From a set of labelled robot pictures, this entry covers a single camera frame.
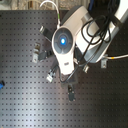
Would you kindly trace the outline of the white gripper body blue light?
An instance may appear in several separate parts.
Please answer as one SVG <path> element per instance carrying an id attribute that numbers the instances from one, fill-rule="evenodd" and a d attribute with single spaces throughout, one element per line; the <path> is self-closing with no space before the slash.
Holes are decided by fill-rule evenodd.
<path id="1" fill-rule="evenodd" d="M 74 70 L 74 47 L 74 38 L 69 29 L 60 27 L 54 32 L 52 37 L 52 49 L 63 75 L 71 74 Z"/>

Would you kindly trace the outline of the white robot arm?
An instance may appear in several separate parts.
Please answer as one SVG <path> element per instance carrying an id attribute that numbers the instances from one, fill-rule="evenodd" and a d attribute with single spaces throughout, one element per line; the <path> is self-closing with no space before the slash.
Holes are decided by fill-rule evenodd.
<path id="1" fill-rule="evenodd" d="M 128 0 L 109 0 L 107 14 L 93 18 L 82 6 L 74 6 L 52 36 L 52 50 L 60 73 L 71 75 L 75 68 L 97 63 L 128 18 Z"/>

